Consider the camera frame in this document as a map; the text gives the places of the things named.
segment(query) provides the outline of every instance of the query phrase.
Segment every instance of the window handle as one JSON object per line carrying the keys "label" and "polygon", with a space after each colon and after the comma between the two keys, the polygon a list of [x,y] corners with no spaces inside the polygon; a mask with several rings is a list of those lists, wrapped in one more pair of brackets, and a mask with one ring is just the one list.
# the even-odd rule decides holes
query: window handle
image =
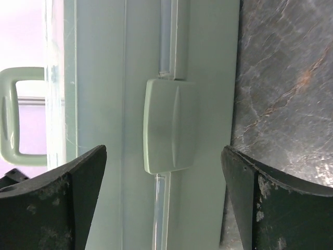
{"label": "window handle", "polygon": [[8,68],[0,72],[0,156],[8,163],[23,166],[46,166],[46,155],[22,154],[20,145],[18,81],[44,80],[44,68]]}
{"label": "window handle", "polygon": [[181,170],[194,164],[199,96],[196,84],[152,79],[144,106],[144,166],[155,174],[154,249],[177,249]]}

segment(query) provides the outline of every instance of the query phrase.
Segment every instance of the gray marble surface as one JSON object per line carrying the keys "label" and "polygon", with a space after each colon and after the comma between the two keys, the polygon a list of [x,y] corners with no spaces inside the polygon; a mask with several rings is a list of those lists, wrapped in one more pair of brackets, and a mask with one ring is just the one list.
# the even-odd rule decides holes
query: gray marble surface
{"label": "gray marble surface", "polygon": [[[243,0],[232,145],[333,186],[333,1]],[[221,249],[242,250],[226,199]]]}

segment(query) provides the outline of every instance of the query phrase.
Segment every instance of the marble countertop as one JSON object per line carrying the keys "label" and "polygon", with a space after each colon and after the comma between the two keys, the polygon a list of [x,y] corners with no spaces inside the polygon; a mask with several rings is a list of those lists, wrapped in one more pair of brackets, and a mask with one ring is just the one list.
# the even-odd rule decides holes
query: marble countertop
{"label": "marble countertop", "polygon": [[[333,186],[333,2],[243,0],[232,146]],[[242,250],[229,198],[221,249]]]}

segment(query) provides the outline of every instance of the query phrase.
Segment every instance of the white window handle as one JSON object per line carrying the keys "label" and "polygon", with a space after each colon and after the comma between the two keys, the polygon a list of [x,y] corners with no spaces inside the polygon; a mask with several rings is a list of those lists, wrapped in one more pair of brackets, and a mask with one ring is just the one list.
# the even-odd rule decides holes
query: white window handle
{"label": "white window handle", "polygon": [[46,155],[19,152],[20,123],[16,91],[18,81],[44,80],[44,68],[9,68],[0,72],[0,155],[8,163],[24,166],[46,166]]}

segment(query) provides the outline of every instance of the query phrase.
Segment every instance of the black plastic piece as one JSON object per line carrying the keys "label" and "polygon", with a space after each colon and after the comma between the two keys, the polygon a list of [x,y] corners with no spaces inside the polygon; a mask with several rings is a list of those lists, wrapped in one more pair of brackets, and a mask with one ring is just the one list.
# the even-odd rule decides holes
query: black plastic piece
{"label": "black plastic piece", "polygon": [[269,167],[232,147],[222,168],[244,250],[333,249],[333,189]]}
{"label": "black plastic piece", "polygon": [[106,165],[98,146],[0,190],[1,250],[84,250]]}
{"label": "black plastic piece", "polygon": [[14,185],[16,183],[20,183],[22,181],[26,181],[28,179],[28,176],[26,176],[20,170],[14,168],[11,171],[5,173],[5,176],[0,179],[0,189]]}

